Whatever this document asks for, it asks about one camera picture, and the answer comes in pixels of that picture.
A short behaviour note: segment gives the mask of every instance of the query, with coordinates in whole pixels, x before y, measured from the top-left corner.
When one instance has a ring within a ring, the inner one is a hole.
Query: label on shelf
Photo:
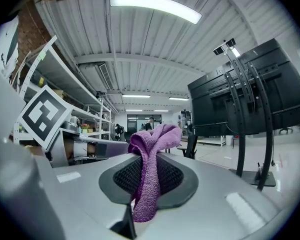
[[[44,50],[40,51],[39,58],[43,61],[45,57],[46,57],[46,52]]]

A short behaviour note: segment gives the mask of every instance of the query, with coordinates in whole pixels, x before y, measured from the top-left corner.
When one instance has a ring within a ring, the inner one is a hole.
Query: black mesh grille
[[[133,195],[140,184],[142,158],[138,158],[113,175],[113,181],[123,190]]]
[[[179,168],[159,156],[156,157],[156,167],[161,195],[178,187],[184,179],[184,174]]]
[[[160,193],[165,193],[178,187],[184,179],[183,172],[160,157],[156,157],[157,175],[160,184]],[[140,184],[142,173],[142,158],[138,158],[113,176],[113,181],[123,190],[133,195]]]

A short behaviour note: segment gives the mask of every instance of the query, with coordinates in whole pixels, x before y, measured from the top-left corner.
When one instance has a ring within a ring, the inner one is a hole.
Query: ceiling light
[[[135,6],[163,11],[197,24],[202,15],[195,10],[172,0],[110,0],[111,6]]]
[[[150,95],[130,95],[130,94],[123,94],[122,97],[125,97],[125,98],[150,98]]]
[[[238,50],[236,48],[232,48],[232,51],[236,57],[240,56],[240,53],[238,52]]]
[[[188,98],[177,98],[177,97],[170,97],[169,100],[176,100],[176,101],[188,101]]]

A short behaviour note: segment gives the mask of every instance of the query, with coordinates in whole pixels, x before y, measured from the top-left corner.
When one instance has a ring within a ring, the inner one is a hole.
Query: black metal stand
[[[241,108],[241,103],[239,101],[239,96],[234,81],[231,75],[229,74],[229,72],[225,73],[224,77],[228,83],[230,93],[232,95],[235,113],[236,113],[236,121],[237,121],[237,126],[239,131],[238,132],[239,133],[239,157],[238,157],[238,164],[236,168],[236,175],[241,177],[244,170],[245,153],[246,153],[246,124],[245,124],[243,110]]]
[[[238,79],[240,81],[243,95],[247,101],[247,103],[253,103],[255,102],[254,94],[252,92],[251,85],[249,83],[249,80],[247,78],[247,75],[245,74],[244,67],[241,65],[240,61],[238,58],[235,56],[235,54],[232,52],[232,50],[228,50],[226,53],[227,57],[229,58],[234,71],[236,72]]]
[[[265,122],[265,129],[266,129],[265,157],[264,157],[261,179],[259,180],[258,187],[257,187],[258,190],[262,191],[266,183],[270,164],[271,164],[274,128],[272,124],[271,109],[268,101],[268,96],[264,88],[264,84],[262,83],[256,68],[250,63],[248,64],[248,70],[251,72],[255,80],[256,86],[260,94],[263,110],[264,110],[264,122]]]

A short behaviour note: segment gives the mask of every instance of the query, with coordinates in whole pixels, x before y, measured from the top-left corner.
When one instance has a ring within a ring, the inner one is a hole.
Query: cardboard box
[[[67,95],[64,93],[63,90],[57,90],[57,89],[52,89],[61,99],[65,99]]]

